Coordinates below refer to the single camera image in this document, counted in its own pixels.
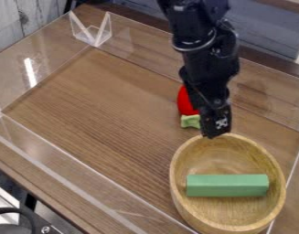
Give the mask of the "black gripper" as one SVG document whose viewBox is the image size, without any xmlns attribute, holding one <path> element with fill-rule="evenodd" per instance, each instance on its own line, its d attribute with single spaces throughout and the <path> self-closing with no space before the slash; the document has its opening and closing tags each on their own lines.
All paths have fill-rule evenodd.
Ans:
<svg viewBox="0 0 299 234">
<path fill-rule="evenodd" d="M 232 127 L 228 82 L 239 72 L 237 38 L 181 38 L 177 52 L 182 58 L 178 76 L 200 116 L 200 132 L 213 139 Z"/>
</svg>

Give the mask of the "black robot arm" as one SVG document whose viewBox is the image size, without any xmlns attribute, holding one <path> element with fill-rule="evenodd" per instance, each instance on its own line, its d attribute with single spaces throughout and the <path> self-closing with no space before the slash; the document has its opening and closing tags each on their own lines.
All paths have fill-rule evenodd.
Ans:
<svg viewBox="0 0 299 234">
<path fill-rule="evenodd" d="M 201 135 L 212 139 L 232 128 L 228 82 L 239 72 L 237 34 L 225 18 L 228 0 L 156 0 L 168 20 L 178 76 L 200 116 Z"/>
</svg>

